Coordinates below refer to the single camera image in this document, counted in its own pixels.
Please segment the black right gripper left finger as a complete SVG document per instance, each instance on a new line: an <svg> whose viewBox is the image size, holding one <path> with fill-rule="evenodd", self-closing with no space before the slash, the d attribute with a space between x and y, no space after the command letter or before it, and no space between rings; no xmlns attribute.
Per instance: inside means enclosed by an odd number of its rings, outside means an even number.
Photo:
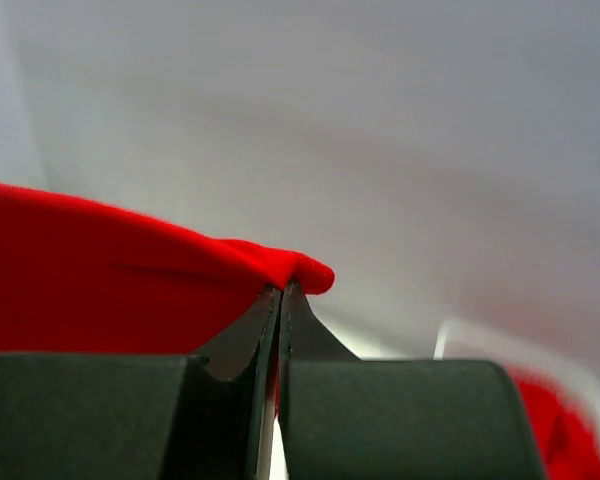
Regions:
<svg viewBox="0 0 600 480"><path fill-rule="evenodd" d="M0 354L0 479L265 479L281 294L187 355Z"/></svg>

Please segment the white plastic basket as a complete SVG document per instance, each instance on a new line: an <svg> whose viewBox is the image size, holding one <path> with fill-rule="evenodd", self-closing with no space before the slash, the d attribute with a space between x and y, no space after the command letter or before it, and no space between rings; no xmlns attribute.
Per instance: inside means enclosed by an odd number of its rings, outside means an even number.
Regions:
<svg viewBox="0 0 600 480"><path fill-rule="evenodd" d="M434 358L486 358L548 377L588 408L600 435L600 376L574 360L499 330L460 319L444 321Z"/></svg>

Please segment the red t shirts pile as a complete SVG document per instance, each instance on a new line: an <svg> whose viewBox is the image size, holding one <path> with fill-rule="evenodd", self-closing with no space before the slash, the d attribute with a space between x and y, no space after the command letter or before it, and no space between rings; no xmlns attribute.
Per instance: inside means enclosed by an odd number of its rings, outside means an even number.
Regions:
<svg viewBox="0 0 600 480"><path fill-rule="evenodd" d="M583 401L550 376L509 366L551 480L600 480L600 435Z"/></svg>

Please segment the red t shirt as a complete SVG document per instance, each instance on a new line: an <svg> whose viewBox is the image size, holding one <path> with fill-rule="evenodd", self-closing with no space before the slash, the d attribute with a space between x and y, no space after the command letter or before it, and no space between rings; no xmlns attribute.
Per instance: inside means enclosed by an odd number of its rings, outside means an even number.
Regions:
<svg viewBox="0 0 600 480"><path fill-rule="evenodd" d="M264 288L334 279L300 252L0 183L0 352L188 353Z"/></svg>

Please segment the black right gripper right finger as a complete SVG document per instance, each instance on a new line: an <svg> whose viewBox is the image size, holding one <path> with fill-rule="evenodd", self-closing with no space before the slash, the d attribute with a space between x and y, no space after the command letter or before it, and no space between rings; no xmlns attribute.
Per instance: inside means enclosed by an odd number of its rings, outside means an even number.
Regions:
<svg viewBox="0 0 600 480"><path fill-rule="evenodd" d="M292 479L543 479L509 374L485 360L364 360L286 287L279 422Z"/></svg>

